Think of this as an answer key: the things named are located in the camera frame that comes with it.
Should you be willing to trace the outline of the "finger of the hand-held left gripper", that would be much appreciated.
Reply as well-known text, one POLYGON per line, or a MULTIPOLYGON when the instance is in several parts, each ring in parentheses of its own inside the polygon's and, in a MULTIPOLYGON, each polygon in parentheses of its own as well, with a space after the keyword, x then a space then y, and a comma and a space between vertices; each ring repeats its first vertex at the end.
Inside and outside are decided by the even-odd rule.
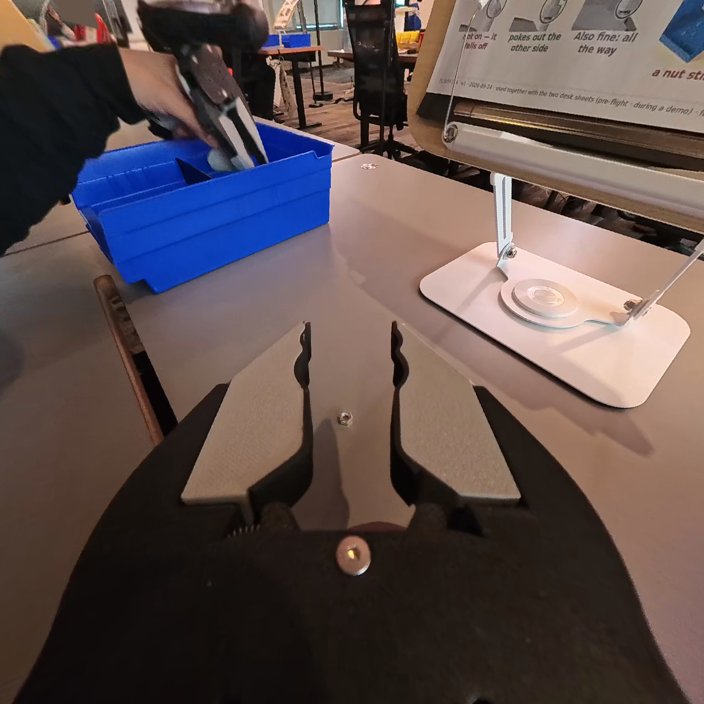
POLYGON ((224 105, 219 127, 228 144, 226 153, 231 170, 250 170, 269 163, 258 126, 245 98, 238 96, 224 105))

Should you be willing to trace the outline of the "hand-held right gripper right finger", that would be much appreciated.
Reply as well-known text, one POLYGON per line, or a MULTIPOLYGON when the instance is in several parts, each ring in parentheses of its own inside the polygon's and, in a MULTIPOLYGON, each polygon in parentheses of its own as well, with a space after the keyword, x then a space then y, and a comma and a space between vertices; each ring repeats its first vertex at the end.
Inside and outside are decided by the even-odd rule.
POLYGON ((406 324, 392 322, 390 474, 408 506, 518 504, 521 494, 474 384, 406 324))

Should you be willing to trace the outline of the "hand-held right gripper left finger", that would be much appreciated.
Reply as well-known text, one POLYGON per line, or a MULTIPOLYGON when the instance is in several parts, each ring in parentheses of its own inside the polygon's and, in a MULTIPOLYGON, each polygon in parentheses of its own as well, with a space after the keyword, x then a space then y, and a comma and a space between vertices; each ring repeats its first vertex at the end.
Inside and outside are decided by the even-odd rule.
POLYGON ((313 476, 311 323, 290 329, 230 381, 181 493, 233 505, 245 524, 271 503, 294 507, 313 476))

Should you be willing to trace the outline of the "blue cloth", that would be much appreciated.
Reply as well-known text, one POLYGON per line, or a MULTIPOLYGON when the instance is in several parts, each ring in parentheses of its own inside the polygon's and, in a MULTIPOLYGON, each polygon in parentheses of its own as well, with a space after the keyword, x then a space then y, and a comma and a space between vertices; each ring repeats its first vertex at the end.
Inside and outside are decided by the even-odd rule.
POLYGON ((218 172, 195 140, 120 148, 88 160, 71 194, 128 284, 161 293, 327 224, 333 144, 258 124, 269 163, 218 172), (211 180, 187 186, 175 159, 211 180))

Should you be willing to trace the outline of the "person's left forearm black sleeve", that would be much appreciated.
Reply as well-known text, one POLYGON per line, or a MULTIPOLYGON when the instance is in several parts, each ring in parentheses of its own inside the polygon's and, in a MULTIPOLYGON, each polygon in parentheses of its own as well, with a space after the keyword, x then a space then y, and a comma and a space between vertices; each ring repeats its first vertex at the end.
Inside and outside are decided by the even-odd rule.
POLYGON ((116 45, 1 52, 1 254, 75 189, 120 123, 145 119, 116 45))

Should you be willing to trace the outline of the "person's left hand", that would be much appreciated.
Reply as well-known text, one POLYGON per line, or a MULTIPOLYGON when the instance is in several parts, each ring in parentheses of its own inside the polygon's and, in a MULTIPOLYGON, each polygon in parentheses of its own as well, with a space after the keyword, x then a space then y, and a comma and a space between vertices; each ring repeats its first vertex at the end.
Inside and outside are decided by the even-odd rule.
POLYGON ((217 141, 198 121, 173 56, 128 48, 118 51, 132 94, 148 115, 165 121, 174 137, 198 138, 211 148, 218 147, 217 141))

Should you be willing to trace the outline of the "wooden desk with black legs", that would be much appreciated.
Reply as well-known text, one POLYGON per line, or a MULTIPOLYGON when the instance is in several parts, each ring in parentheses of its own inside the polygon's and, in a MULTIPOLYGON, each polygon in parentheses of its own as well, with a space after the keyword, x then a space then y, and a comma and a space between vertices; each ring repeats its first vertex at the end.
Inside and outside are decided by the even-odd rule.
POLYGON ((321 122, 311 123, 306 121, 305 101, 301 82, 301 70, 299 64, 314 62, 322 58, 323 47, 313 45, 310 47, 263 47, 259 49, 259 54, 266 57, 278 58, 291 63, 294 95, 296 100, 296 112, 298 118, 298 129, 305 131, 321 126, 321 122))

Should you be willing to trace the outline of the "black office chair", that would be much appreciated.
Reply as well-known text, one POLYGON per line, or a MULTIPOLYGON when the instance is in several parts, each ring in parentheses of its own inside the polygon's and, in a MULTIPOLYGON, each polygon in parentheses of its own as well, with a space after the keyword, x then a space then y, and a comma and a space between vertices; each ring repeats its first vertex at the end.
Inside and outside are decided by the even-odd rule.
POLYGON ((344 1, 354 64, 353 114, 360 151, 402 161, 416 150, 394 134, 408 124, 408 97, 394 27, 393 1, 344 1))

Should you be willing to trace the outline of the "beige moulded tray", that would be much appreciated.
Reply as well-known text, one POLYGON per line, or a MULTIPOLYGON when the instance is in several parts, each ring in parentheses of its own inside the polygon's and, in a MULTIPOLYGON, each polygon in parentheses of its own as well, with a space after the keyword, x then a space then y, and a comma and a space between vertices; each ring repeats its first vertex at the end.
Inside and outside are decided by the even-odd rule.
POLYGON ((658 304, 703 253, 703 243, 645 298, 516 246, 512 176, 557 180, 675 216, 703 220, 703 178, 567 151, 498 129, 446 118, 442 140, 455 155, 493 168, 496 253, 484 243, 428 274, 422 295, 457 319, 593 400, 643 404, 690 335, 658 304))

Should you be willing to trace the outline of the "printed instruction sheet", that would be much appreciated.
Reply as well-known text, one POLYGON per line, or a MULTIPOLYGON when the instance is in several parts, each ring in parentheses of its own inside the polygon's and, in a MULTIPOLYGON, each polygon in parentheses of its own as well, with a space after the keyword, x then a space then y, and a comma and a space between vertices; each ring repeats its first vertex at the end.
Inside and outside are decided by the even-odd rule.
POLYGON ((702 1, 457 1, 428 92, 703 133, 702 1))

